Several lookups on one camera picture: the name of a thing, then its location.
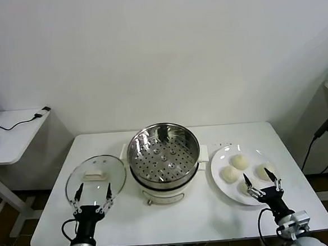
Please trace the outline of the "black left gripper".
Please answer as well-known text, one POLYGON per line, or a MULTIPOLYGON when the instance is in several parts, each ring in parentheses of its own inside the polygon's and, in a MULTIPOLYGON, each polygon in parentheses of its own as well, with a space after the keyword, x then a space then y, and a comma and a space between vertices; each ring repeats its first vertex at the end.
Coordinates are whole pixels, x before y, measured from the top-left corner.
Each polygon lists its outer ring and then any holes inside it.
POLYGON ((84 183, 81 183, 78 190, 75 192, 73 200, 70 204, 73 208, 75 220, 79 223, 76 232, 75 243, 91 243, 95 242, 94 232, 96 224, 104 219, 104 215, 113 206, 113 197, 111 191, 111 183, 108 183, 106 192, 106 200, 102 206, 79 206, 81 194, 83 192, 84 183))

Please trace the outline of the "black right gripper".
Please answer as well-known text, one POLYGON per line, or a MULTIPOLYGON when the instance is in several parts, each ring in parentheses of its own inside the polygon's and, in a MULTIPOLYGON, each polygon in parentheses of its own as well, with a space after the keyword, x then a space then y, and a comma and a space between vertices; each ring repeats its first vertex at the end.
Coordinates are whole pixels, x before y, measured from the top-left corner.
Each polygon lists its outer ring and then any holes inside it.
POLYGON ((278 179, 268 168, 264 168, 264 171, 275 186, 269 186, 258 190, 253 186, 247 175, 243 174, 244 181, 247 186, 247 193, 251 197, 258 199, 259 202, 267 204, 270 207, 274 219, 281 220, 282 218, 294 213, 294 211, 290 210, 282 200, 284 193, 281 185, 282 180, 278 179))

